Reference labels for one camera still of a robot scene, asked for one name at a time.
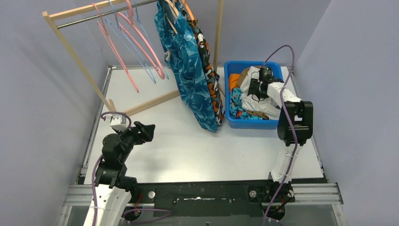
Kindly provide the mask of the white shorts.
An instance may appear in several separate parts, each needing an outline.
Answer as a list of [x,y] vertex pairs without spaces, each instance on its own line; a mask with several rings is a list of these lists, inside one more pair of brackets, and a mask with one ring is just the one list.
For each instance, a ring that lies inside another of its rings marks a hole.
[[281,110],[271,98],[258,99],[255,95],[247,95],[250,79],[259,79],[260,68],[260,66],[249,67],[247,76],[240,86],[242,107],[246,110],[263,112],[270,120],[278,120]]

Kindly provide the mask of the light blue shark print shorts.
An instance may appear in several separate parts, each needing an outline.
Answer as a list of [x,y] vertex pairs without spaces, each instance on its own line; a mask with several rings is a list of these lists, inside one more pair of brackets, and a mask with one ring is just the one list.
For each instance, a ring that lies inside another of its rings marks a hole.
[[251,115],[242,107],[241,89],[233,88],[229,91],[230,115],[233,119],[239,120],[263,120],[262,117]]

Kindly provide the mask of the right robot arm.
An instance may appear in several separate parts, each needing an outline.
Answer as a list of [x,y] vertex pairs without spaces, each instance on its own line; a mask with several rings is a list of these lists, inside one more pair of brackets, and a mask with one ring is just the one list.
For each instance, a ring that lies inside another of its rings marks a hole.
[[299,151],[313,133],[313,103],[303,101],[286,88],[280,78],[273,76],[271,68],[251,67],[248,75],[259,73],[252,78],[248,93],[259,98],[270,98],[281,109],[277,134],[282,141],[276,164],[270,176],[279,184],[289,183],[292,180],[292,170]]

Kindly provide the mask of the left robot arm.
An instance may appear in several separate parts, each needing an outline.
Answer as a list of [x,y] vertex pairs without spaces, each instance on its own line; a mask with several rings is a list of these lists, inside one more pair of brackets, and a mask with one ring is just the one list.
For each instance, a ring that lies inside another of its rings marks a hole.
[[138,121],[125,131],[115,131],[102,141],[102,154],[92,176],[93,198],[86,226],[116,226],[130,201],[139,196],[137,179],[126,176],[126,160],[136,145],[151,142],[156,126]]

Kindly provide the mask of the orange camouflage shorts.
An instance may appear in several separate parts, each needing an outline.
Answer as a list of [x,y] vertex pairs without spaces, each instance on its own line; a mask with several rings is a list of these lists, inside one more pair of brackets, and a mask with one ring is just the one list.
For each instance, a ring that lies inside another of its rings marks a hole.
[[207,87],[210,93],[211,103],[215,114],[216,124],[217,126],[220,126],[223,122],[225,114],[225,110],[222,103],[222,96],[221,96],[222,93],[220,92],[219,89],[220,76],[217,74],[217,72],[213,69],[213,67],[210,64],[209,45],[203,35],[203,32],[201,31],[198,25],[198,21],[197,22],[191,21],[184,10],[182,10],[182,13],[186,18],[196,38],[199,56],[202,61],[202,69],[206,77]]

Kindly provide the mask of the dark blue leaf print shorts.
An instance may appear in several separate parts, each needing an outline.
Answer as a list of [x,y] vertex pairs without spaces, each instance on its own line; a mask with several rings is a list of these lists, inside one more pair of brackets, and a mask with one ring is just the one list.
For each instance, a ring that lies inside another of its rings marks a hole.
[[168,21],[169,4],[165,0],[159,1],[158,11],[154,16],[156,30],[165,52],[165,62],[174,73],[181,100],[192,110],[198,124],[203,129],[216,132],[215,113],[202,70],[197,41],[178,2],[176,8],[179,16]]

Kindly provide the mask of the orange hanger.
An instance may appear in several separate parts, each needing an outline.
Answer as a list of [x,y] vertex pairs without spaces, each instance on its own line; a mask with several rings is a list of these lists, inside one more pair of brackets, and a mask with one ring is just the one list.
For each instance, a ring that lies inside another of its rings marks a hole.
[[187,13],[188,18],[191,21],[197,22],[197,19],[194,17],[194,15],[193,15],[193,13],[192,13],[192,11],[191,11],[188,3],[187,3],[187,0],[181,0],[181,5],[182,5],[183,10]]

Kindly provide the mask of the wooden hanger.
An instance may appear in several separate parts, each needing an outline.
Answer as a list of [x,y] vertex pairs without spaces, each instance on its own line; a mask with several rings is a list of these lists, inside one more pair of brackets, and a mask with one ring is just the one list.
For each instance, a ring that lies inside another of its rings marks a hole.
[[179,11],[176,7],[175,0],[161,0],[162,11],[164,12],[167,21],[172,28],[174,34],[178,34],[178,31],[175,28],[176,20],[179,16]]

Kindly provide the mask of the blue plastic bin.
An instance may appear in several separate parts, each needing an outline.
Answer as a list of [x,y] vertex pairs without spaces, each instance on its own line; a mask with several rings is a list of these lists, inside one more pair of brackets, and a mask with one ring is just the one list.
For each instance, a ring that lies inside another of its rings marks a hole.
[[230,96],[229,96],[229,77],[232,73],[241,73],[244,69],[251,66],[262,66],[262,61],[227,61],[224,66],[224,82],[227,96],[225,97],[225,118],[231,128],[234,129],[276,129],[278,121],[276,120],[247,120],[247,119],[234,119],[231,116]]

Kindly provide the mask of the wooden clothes rack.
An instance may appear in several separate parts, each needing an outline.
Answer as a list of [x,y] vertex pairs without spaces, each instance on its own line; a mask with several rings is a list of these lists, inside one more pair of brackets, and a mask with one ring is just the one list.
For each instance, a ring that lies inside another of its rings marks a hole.
[[[139,3],[135,3],[132,6],[129,5],[128,7],[119,8],[118,10],[115,10],[115,12],[123,11],[125,9],[128,9],[129,7],[135,7],[135,8],[140,7],[140,6],[151,4],[151,3],[154,3],[157,1],[158,0],[147,0],[147,1],[139,2]],[[86,5],[86,6],[70,9],[67,11],[63,11],[63,12],[59,12],[59,13],[55,13],[55,14],[51,14],[51,15],[49,15],[47,11],[42,12],[43,18],[46,20],[47,24],[50,26],[50,28],[53,30],[55,35],[61,41],[61,43],[65,47],[66,51],[70,54],[70,56],[72,57],[72,59],[74,60],[76,65],[80,68],[83,75],[86,77],[86,79],[91,84],[91,86],[93,87],[93,89],[95,90],[97,95],[100,97],[102,103],[106,106],[106,108],[108,110],[111,110],[111,111],[116,110],[113,101],[111,99],[109,99],[109,101],[107,101],[107,99],[105,98],[105,94],[103,94],[103,91],[100,91],[99,87],[94,83],[93,77],[89,74],[88,70],[84,66],[81,59],[76,54],[73,47],[68,42],[67,38],[60,31],[60,28],[65,28],[65,27],[72,26],[75,24],[80,24],[80,23],[83,23],[86,21],[94,20],[94,19],[102,17],[102,16],[107,16],[109,14],[113,14],[113,11],[108,11],[108,12],[105,12],[102,14],[98,14],[96,16],[88,17],[88,18],[81,19],[81,20],[78,20],[75,22],[64,24],[64,25],[56,25],[55,21],[58,21],[61,19],[66,19],[66,18],[73,17],[73,16],[77,16],[77,15],[81,15],[81,14],[91,12],[91,11],[94,11],[97,9],[106,8],[106,7],[112,6],[112,4],[121,4],[123,2],[124,2],[124,0],[110,0],[110,1],[105,0],[105,1],[101,1],[98,3],[92,4],[92,5]],[[216,34],[215,34],[215,51],[214,51],[214,61],[213,61],[213,66],[216,71],[217,71],[217,67],[218,67],[218,54],[219,54],[219,42],[220,42],[220,36],[221,36],[221,30],[222,30],[223,7],[224,7],[224,0],[218,0],[217,23],[216,23]],[[166,93],[162,96],[159,96],[159,97],[151,99],[147,102],[144,102],[143,104],[129,108],[125,112],[127,113],[127,115],[131,116],[133,114],[142,112],[144,110],[147,110],[151,107],[154,107],[156,105],[164,103],[164,102],[171,100],[178,96],[179,96],[179,91],[174,90],[174,91]]]

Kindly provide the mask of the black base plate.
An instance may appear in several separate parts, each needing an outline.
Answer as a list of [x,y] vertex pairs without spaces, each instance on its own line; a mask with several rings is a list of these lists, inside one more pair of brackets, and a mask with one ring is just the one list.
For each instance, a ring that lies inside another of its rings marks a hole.
[[155,217],[164,215],[160,210],[172,211],[173,217],[261,217],[270,203],[274,215],[297,201],[294,184],[272,180],[139,183],[138,191],[130,204],[152,204]]

